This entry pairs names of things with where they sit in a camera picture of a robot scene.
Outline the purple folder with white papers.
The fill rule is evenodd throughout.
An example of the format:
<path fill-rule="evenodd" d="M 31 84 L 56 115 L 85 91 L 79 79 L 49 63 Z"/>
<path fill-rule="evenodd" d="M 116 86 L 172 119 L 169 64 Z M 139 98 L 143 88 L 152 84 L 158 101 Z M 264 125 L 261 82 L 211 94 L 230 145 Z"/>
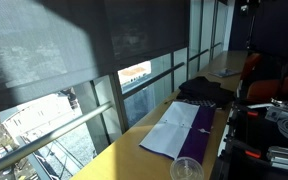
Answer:
<path fill-rule="evenodd" d="M 190 157 L 203 162 L 215 108 L 175 101 L 140 146 L 173 160 Z"/>

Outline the black folded cloth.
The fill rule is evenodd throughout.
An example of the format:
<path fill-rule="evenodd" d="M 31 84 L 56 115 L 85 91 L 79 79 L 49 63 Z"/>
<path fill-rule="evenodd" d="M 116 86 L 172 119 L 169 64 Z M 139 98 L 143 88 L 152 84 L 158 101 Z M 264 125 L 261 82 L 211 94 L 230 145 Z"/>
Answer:
<path fill-rule="evenodd" d="M 235 100 L 232 91 L 223 89 L 218 82 L 211 82 L 206 77 L 199 76 L 188 80 L 179 86 L 178 99 L 189 101 L 205 101 L 223 107 Z"/>

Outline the blue booklet on counter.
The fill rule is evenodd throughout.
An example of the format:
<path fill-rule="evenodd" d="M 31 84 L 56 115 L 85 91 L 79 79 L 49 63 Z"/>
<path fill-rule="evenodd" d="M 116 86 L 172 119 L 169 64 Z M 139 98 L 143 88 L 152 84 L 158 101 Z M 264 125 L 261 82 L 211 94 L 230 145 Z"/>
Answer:
<path fill-rule="evenodd" d="M 240 74 L 240 71 L 229 69 L 229 68 L 223 68 L 221 70 L 216 70 L 216 71 L 211 72 L 211 75 L 214 75 L 220 78 L 230 77 L 230 76 L 234 76 L 237 74 Z"/>

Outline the clear plastic cup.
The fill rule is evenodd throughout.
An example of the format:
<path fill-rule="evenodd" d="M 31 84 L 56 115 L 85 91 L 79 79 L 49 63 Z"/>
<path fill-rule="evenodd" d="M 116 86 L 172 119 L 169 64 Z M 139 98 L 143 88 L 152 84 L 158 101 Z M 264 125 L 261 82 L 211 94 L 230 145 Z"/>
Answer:
<path fill-rule="evenodd" d="M 171 163 L 172 180 L 204 180 L 202 166 L 190 157 L 179 157 Z"/>

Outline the orange chair far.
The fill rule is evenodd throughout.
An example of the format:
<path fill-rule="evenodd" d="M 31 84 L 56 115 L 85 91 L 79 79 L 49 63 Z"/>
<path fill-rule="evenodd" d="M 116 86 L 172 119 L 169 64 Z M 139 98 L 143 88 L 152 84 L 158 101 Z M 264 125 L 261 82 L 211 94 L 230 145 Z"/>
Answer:
<path fill-rule="evenodd" d="M 245 60 L 240 79 L 244 80 L 252 72 L 253 68 L 260 60 L 261 55 L 259 53 L 252 53 L 249 55 Z"/>

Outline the orange chair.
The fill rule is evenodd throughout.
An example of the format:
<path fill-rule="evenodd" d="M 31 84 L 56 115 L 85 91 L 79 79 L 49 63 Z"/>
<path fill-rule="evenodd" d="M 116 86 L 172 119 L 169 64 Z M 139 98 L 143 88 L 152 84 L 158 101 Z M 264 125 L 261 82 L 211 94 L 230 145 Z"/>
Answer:
<path fill-rule="evenodd" d="M 260 60 L 261 55 L 259 53 L 252 53 L 249 55 L 245 60 L 240 79 L 244 80 L 252 72 L 253 68 Z"/>
<path fill-rule="evenodd" d="M 256 81 L 249 86 L 246 96 L 252 102 L 269 102 L 272 98 L 288 100 L 288 76 L 283 80 Z"/>

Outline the black perforated breadboard table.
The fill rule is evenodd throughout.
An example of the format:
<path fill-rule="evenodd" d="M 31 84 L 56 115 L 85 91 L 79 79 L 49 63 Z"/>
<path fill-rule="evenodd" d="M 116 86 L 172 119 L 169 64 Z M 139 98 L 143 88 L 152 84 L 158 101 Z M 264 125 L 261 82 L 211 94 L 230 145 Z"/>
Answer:
<path fill-rule="evenodd" d="M 228 137 L 260 150 L 261 157 L 250 157 L 235 147 L 227 152 L 225 139 Z M 271 146 L 288 148 L 288 107 L 235 102 L 210 180 L 288 180 L 288 170 L 270 164 L 267 152 Z"/>

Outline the grey window roller blind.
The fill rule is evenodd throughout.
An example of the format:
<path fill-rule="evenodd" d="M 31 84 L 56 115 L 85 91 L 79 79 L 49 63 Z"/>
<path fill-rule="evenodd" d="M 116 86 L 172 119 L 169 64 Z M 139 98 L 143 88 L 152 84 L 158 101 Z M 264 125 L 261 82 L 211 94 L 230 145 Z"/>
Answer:
<path fill-rule="evenodd" d="M 0 111 L 184 48 L 189 0 L 0 0 Z"/>

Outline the orange chair near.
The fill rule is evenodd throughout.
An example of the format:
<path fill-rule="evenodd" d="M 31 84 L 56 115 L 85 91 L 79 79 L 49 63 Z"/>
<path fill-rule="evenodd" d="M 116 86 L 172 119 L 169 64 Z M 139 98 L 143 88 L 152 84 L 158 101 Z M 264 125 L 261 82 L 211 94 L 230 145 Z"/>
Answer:
<path fill-rule="evenodd" d="M 269 102 L 272 98 L 288 100 L 288 76 L 283 80 L 256 81 L 249 86 L 246 96 L 252 102 Z"/>

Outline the metal window handrail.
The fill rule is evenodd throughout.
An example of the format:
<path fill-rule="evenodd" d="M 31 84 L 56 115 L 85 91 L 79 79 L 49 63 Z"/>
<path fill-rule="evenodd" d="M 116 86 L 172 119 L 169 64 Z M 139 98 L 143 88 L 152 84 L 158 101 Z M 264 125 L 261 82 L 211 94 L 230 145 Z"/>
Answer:
<path fill-rule="evenodd" d="M 172 65 L 172 67 L 168 70 L 165 70 L 164 72 L 160 73 L 159 75 L 156 75 L 155 77 L 145 81 L 144 83 L 138 85 L 136 88 L 130 91 L 130 93 L 137 93 L 142 88 L 151 85 L 152 83 L 160 80 L 164 76 L 171 75 L 171 84 L 174 84 L 174 71 L 176 71 L 178 68 L 181 68 L 182 66 L 185 66 L 186 69 L 189 69 L 189 63 L 193 61 L 194 59 L 199 59 L 202 55 L 208 52 L 208 49 L 204 49 L 203 51 L 200 51 L 198 54 L 195 54 L 194 56 L 190 57 L 189 55 L 186 56 L 186 61 L 181 62 L 177 65 Z M 121 103 L 122 100 L 126 97 L 128 92 L 122 93 L 121 92 L 121 85 L 120 80 L 116 72 L 111 73 L 109 75 L 111 80 L 111 85 L 117 87 L 117 94 L 116 96 L 119 96 L 119 98 L 116 99 L 116 103 L 112 103 L 111 101 L 107 101 L 106 103 L 103 103 L 102 105 L 98 105 L 94 110 L 89 112 L 88 114 L 82 115 L 80 117 L 77 117 L 64 125 L 61 125 L 60 127 L 54 129 L 53 131 L 46 133 L 42 137 L 38 138 L 37 140 L 34 140 L 33 142 L 24 145 L 23 147 L 19 148 L 16 151 L 13 151 L 9 155 L 6 155 L 5 157 L 0 159 L 0 171 L 2 171 L 5 168 L 8 168 L 12 165 L 14 165 L 16 162 L 20 161 L 21 159 L 25 158 L 28 155 L 31 155 L 38 149 L 46 146 L 49 143 L 52 143 L 53 141 L 57 140 L 59 137 L 67 134 L 68 132 L 76 129 L 78 126 L 82 125 L 83 123 L 86 123 L 87 121 L 91 120 L 92 118 L 101 115 L 106 110 L 116 106 L 118 103 Z"/>

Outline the red handled clamp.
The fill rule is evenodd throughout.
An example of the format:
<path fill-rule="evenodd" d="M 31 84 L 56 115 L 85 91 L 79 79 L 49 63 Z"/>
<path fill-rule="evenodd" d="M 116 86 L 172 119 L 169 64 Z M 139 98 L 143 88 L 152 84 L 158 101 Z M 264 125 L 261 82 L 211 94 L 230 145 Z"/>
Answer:
<path fill-rule="evenodd" d="M 232 137 L 228 137 L 225 139 L 225 142 L 226 142 L 225 150 L 227 152 L 231 152 L 232 148 L 235 147 L 235 148 L 243 150 L 244 153 L 250 157 L 253 157 L 256 159 L 259 159 L 261 157 L 261 151 L 260 150 L 253 148 L 250 145 L 248 145 L 242 141 L 239 141 L 239 140 L 234 139 Z"/>

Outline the aluminium extrusion rail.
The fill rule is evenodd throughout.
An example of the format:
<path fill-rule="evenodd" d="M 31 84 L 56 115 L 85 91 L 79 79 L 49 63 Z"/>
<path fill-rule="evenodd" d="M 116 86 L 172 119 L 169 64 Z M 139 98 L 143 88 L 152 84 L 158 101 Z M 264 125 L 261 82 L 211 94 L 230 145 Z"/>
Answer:
<path fill-rule="evenodd" d="M 288 148 L 271 146 L 268 148 L 267 158 L 273 167 L 288 170 Z"/>

